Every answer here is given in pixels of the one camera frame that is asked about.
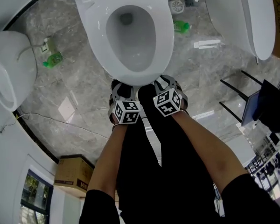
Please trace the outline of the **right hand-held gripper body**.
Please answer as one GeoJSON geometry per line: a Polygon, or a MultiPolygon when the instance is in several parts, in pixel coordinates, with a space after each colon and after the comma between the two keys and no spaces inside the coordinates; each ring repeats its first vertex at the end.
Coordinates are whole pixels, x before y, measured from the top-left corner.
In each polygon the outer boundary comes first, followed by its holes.
{"type": "Polygon", "coordinates": [[[179,83],[169,75],[160,75],[160,79],[168,85],[163,88],[159,81],[154,81],[156,96],[153,98],[153,101],[158,111],[164,117],[177,113],[180,110],[186,112],[188,97],[183,93],[179,83]]]}

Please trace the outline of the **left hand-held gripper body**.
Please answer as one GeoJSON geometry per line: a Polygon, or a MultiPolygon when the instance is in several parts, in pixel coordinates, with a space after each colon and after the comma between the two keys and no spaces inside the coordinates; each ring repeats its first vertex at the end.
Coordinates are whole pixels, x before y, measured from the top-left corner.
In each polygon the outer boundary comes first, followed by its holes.
{"type": "Polygon", "coordinates": [[[134,88],[118,80],[112,81],[108,116],[113,124],[135,124],[140,114],[134,88]]]}

